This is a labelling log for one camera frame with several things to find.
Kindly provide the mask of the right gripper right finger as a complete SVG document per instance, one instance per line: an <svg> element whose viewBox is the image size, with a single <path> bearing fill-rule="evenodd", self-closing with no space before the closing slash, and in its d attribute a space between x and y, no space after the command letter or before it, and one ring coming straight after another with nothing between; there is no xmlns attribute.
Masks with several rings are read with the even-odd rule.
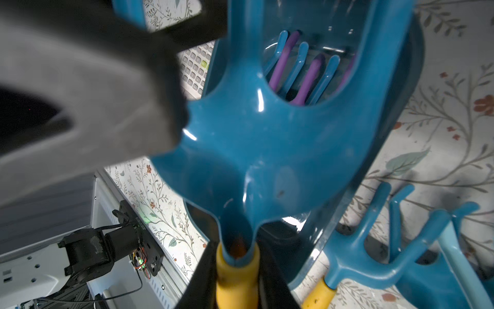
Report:
<svg viewBox="0 0 494 309"><path fill-rule="evenodd" d="M176 308L299 308L266 242L253 236L252 257L227 263L226 248L210 241Z"/></svg>

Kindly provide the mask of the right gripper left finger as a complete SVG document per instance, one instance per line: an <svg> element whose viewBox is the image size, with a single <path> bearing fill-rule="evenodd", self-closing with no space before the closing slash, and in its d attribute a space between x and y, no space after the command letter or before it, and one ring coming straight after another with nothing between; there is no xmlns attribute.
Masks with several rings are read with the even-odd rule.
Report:
<svg viewBox="0 0 494 309"><path fill-rule="evenodd" d="M190 111L177 54L226 35L228 3L156 32L96 1L1 2L1 203L170 152Z"/></svg>

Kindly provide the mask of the teal plastic storage box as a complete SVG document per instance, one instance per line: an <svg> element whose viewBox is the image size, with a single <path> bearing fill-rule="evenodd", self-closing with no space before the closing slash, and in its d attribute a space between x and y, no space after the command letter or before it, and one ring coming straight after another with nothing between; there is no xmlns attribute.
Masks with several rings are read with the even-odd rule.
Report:
<svg viewBox="0 0 494 309"><path fill-rule="evenodd" d="M266 241L290 287L300 284L376 158L420 74L413 1L230 1L201 99L179 148L153 164L218 222L230 248ZM346 78L296 106L262 64L282 31L318 52L348 48Z"/></svg>

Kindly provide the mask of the light blue rake pale handle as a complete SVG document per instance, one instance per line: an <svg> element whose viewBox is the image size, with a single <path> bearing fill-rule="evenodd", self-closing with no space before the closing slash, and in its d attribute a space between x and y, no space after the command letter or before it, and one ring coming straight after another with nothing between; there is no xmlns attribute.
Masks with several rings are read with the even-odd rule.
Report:
<svg viewBox="0 0 494 309"><path fill-rule="evenodd" d="M437 240L469 308L493 308L493 278L484 281L479 279L460 248L452 221L447 224Z"/></svg>

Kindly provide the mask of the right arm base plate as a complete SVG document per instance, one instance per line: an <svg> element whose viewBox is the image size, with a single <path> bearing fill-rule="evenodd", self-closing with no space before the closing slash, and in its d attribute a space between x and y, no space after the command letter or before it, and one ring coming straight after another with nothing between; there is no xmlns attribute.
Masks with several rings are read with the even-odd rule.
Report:
<svg viewBox="0 0 494 309"><path fill-rule="evenodd" d="M154 239L143 220L126 200L113 211L118 224L111 227L87 228L66 236L58 243L65 248L69 265L64 273L69 277L66 287L87 283L108 274L114 264L137 251L144 255L144 267L152 276L158 275L165 257L161 245Z"/></svg>

